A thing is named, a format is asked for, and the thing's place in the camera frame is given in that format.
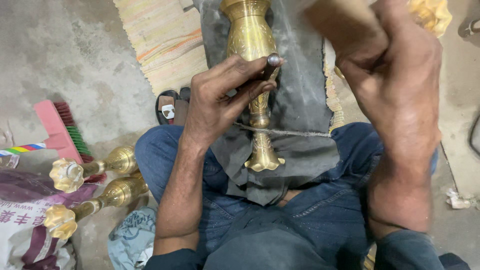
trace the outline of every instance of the striped broom handle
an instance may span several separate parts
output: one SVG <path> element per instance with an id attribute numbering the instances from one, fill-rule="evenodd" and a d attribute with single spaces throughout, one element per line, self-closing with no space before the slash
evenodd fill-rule
<path id="1" fill-rule="evenodd" d="M 30 145 L 22 145 L 22 146 L 12 147 L 12 148 L 7 148 L 7 149 L 0 150 L 0 157 L 17 155 L 17 154 L 20 154 L 20 153 L 25 153 L 25 152 L 30 152 L 30 151 L 35 151 L 35 150 L 40 150 L 40 149 L 45 149 L 45 148 L 46 148 L 46 146 L 45 146 L 44 143 L 37 143 L 37 144 L 30 144 Z"/>

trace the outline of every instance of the woven rag rug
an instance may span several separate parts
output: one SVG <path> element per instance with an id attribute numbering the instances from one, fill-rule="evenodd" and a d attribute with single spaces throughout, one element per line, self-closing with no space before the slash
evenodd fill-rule
<path id="1" fill-rule="evenodd" d="M 200 14 L 188 7 L 189 0 L 113 2 L 156 96 L 189 86 L 195 74 L 208 69 Z"/>

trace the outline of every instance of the green bristles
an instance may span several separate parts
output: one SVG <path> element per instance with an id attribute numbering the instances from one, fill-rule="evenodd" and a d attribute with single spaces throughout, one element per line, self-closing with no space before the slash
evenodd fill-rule
<path id="1" fill-rule="evenodd" d="M 85 144 L 82 135 L 80 134 L 80 131 L 76 126 L 66 126 L 68 134 L 72 138 L 73 144 L 75 144 L 75 147 L 77 148 L 78 152 L 80 154 L 86 154 L 91 156 L 92 153 L 88 151 L 87 145 Z"/>

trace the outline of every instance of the person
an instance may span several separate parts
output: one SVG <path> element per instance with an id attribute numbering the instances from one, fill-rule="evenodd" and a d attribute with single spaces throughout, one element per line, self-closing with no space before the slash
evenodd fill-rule
<path id="1" fill-rule="evenodd" d="M 275 81 L 256 80 L 266 58 L 233 55 L 192 78 L 185 126 L 152 128 L 136 145 L 159 202 L 144 269 L 361 269 L 373 241 L 377 269 L 443 269 L 426 234 L 442 47 L 404 1 L 380 2 L 390 39 L 382 68 L 337 60 L 371 124 L 335 129 L 341 161 L 320 184 L 290 191 L 283 207 L 225 195 L 228 176 L 209 149 L 250 101 L 275 89 Z"/>

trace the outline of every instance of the broom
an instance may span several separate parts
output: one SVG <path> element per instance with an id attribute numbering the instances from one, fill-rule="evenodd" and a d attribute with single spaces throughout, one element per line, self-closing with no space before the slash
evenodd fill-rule
<path id="1" fill-rule="evenodd" d="M 90 163 L 94 160 L 75 125 L 70 107 L 66 102 L 54 103 L 44 100 L 35 104 L 34 109 L 48 133 L 48 138 L 40 143 L 0 150 L 0 157 L 40 149 L 55 149 L 61 159 L 72 158 L 78 164 Z M 102 182 L 106 177 L 105 174 L 92 175 L 85 183 Z"/>

